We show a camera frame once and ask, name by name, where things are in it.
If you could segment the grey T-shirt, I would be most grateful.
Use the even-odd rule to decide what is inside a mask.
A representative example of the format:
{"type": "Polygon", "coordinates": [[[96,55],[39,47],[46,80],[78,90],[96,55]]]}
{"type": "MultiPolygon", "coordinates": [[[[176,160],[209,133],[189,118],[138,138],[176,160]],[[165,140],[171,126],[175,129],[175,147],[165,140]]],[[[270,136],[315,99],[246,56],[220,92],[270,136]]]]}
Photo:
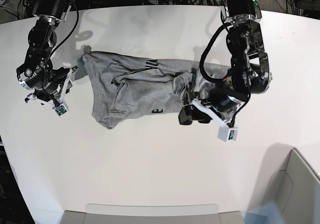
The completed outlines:
{"type": "Polygon", "coordinates": [[[80,62],[93,89],[92,116],[107,129],[126,119],[179,113],[188,93],[208,97],[215,86],[204,79],[196,61],[88,51],[80,62]]]}

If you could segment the beige bin at bottom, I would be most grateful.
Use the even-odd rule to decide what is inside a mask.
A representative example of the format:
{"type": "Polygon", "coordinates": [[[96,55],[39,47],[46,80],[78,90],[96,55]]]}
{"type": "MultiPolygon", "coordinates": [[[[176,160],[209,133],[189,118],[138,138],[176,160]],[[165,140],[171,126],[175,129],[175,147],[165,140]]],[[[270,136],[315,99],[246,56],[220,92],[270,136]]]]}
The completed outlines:
{"type": "Polygon", "coordinates": [[[87,204],[84,212],[66,210],[60,223],[244,223],[240,211],[219,212],[217,204],[127,206],[87,204]]]}

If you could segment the beige bin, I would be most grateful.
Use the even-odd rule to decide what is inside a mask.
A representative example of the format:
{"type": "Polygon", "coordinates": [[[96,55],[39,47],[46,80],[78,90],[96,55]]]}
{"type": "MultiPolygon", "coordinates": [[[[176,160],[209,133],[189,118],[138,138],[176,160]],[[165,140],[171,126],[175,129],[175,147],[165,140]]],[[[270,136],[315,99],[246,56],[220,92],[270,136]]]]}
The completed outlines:
{"type": "Polygon", "coordinates": [[[269,223],[319,223],[319,175],[303,155],[292,149],[285,170],[274,184],[269,223]]]}
{"type": "Polygon", "coordinates": [[[240,211],[219,212],[217,204],[127,206],[87,204],[84,212],[66,210],[60,223],[244,223],[240,211]]]}

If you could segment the beige bin at right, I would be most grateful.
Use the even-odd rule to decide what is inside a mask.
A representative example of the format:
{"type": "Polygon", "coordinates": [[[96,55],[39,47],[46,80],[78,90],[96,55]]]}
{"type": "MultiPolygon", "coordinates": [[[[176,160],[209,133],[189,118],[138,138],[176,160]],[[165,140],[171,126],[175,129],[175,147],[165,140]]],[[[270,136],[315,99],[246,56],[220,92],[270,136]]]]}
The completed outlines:
{"type": "Polygon", "coordinates": [[[285,170],[274,184],[269,223],[319,223],[319,175],[303,155],[292,149],[285,170]]]}

